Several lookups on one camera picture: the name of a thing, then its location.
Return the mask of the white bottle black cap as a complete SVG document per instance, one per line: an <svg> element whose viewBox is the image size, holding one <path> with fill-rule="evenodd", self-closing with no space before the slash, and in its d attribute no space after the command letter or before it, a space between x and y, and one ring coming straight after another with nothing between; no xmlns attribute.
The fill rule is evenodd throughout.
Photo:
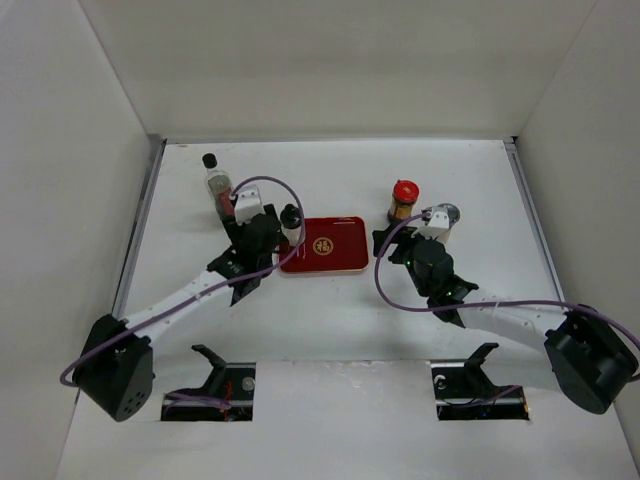
<svg viewBox="0 0 640 480"><path fill-rule="evenodd" d="M303 217L301 210L293 204L287 204L280 213L281 231L291 248L295 247L302 236Z"/></svg>

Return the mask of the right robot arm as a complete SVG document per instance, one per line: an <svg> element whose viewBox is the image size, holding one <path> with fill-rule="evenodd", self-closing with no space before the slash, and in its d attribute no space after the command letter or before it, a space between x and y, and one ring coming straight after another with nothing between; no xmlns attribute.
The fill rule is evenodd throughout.
<svg viewBox="0 0 640 480"><path fill-rule="evenodd" d="M636 343L621 325L589 306L552 300L505 300L454 271L445 246L416 229L390 226L372 234L373 254L403 266L421 312L462 329L489 332L544 354L557 388L578 407L605 413L639 379Z"/></svg>

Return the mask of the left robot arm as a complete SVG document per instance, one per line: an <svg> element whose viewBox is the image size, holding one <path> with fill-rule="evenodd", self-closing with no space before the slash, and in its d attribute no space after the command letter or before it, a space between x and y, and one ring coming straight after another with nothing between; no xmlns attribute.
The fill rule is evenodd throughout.
<svg viewBox="0 0 640 480"><path fill-rule="evenodd" d="M154 382L153 344L180 321L211 302L222 309L239 303L274 270L273 255L284 240L276 209L266 205L249 222L223 222L231 245L185 287L124 319L111 314L93 324L72 384L111 419L123 422L149 399Z"/></svg>

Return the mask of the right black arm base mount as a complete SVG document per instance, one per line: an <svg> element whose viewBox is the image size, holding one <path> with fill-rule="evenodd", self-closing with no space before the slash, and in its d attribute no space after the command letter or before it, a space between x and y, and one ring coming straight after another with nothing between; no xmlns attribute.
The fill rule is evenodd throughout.
<svg viewBox="0 0 640 480"><path fill-rule="evenodd" d="M529 420L523 388L495 385L483 370L497 348L497 343L484 343L467 358L430 362L440 421Z"/></svg>

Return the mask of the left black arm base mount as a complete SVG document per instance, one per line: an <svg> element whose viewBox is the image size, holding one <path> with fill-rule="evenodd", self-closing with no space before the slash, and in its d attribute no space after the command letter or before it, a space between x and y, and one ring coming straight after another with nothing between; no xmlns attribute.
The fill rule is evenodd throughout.
<svg viewBox="0 0 640 480"><path fill-rule="evenodd" d="M164 395L161 422L250 422L256 389L255 363L229 363L205 345L191 349L203 356L211 371L201 386Z"/></svg>

